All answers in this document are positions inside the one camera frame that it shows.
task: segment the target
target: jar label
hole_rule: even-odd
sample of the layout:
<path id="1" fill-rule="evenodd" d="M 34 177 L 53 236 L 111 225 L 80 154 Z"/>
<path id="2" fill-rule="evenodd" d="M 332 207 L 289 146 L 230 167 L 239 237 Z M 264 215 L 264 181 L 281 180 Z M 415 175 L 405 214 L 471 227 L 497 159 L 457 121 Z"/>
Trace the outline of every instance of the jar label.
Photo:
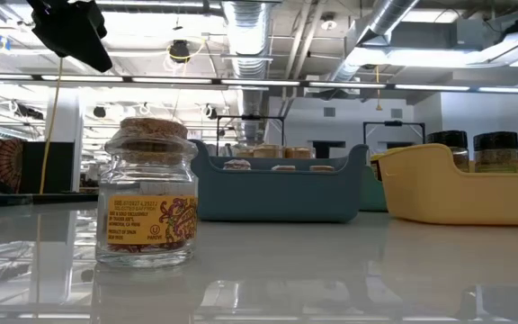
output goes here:
<path id="1" fill-rule="evenodd" d="M 193 239 L 197 229 L 197 199 L 192 195 L 114 195 L 108 213 L 108 244 L 183 242 Z"/>

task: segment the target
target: exposed ceiling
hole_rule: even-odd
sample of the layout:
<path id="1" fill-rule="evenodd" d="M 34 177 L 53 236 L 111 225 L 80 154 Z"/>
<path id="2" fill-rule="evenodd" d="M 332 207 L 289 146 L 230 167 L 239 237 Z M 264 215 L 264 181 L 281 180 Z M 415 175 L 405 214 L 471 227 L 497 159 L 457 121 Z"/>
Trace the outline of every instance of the exposed ceiling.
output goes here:
<path id="1" fill-rule="evenodd" d="M 331 72 L 344 57 L 344 37 L 353 19 L 368 14 L 372 0 L 327 0 L 324 11 L 335 15 L 337 23 L 333 30 L 317 27 L 315 37 L 309 48 L 309 56 L 300 71 L 301 77 L 324 75 Z M 303 5 L 303 0 L 285 0 L 272 10 L 270 52 L 273 61 L 269 66 L 269 78 L 281 78 L 286 68 L 291 51 L 296 18 Z M 103 44 L 109 51 L 113 69 L 108 74 L 133 76 L 179 76 L 179 77 L 231 77 L 231 62 L 221 57 L 228 53 L 229 42 L 224 19 L 217 15 L 200 16 L 194 14 L 161 13 L 163 9 L 150 7 L 139 10 L 138 6 L 124 5 L 118 12 L 104 12 L 105 27 L 108 35 Z M 518 1 L 514 0 L 469 0 L 452 1 L 424 0 L 406 17 L 409 22 L 451 23 L 461 14 L 463 18 L 491 17 L 518 11 Z M 57 56 L 48 51 L 27 27 L 31 23 L 31 8 L 20 1 L 0 1 L 0 36 L 11 41 L 11 50 L 0 55 L 0 72 L 28 74 L 56 74 Z M 186 39 L 190 51 L 199 54 L 183 66 L 170 63 L 166 56 L 167 47 L 173 40 Z M 509 74 L 518 68 L 505 68 Z M 64 63 L 64 74 L 97 74 L 92 68 L 74 59 Z M 427 67 L 380 67 L 380 81 L 400 83 L 432 83 L 444 79 L 453 73 L 452 69 Z M 483 71 L 470 71 L 479 75 Z M 356 75 L 363 81 L 374 82 L 373 70 L 361 69 Z M 49 89 L 40 86 L 0 85 L 0 122 L 17 121 L 10 115 L 8 103 L 17 100 L 28 104 L 43 113 L 47 109 Z M 363 92 L 363 100 L 371 98 L 376 92 Z M 177 119 L 199 125 L 215 125 L 201 114 L 205 104 L 218 107 L 223 113 L 237 113 L 237 94 L 233 90 L 174 90 L 174 89 L 137 89 L 96 87 L 86 88 L 85 95 L 97 105 L 126 106 L 137 108 L 148 103 L 150 113 L 162 118 L 169 118 L 173 111 Z M 414 95 L 406 92 L 384 94 L 386 97 L 409 98 Z M 93 117 L 93 107 L 88 108 L 86 122 L 118 122 L 97 120 Z M 16 128 L 24 131 L 28 137 L 35 136 L 33 129 Z M 86 133 L 86 137 L 107 138 L 109 131 Z M 204 137 L 214 136 L 214 131 L 206 131 Z"/>

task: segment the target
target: white countertop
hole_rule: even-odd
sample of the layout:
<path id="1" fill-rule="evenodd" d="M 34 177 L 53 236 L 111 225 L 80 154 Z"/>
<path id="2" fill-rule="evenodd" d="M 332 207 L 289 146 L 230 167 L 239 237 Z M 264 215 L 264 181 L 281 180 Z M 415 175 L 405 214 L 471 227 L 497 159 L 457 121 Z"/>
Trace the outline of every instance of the white countertop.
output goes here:
<path id="1" fill-rule="evenodd" d="M 94 207 L 0 208 L 0 323 L 518 322 L 518 228 L 201 222 L 187 264 L 120 270 Z"/>

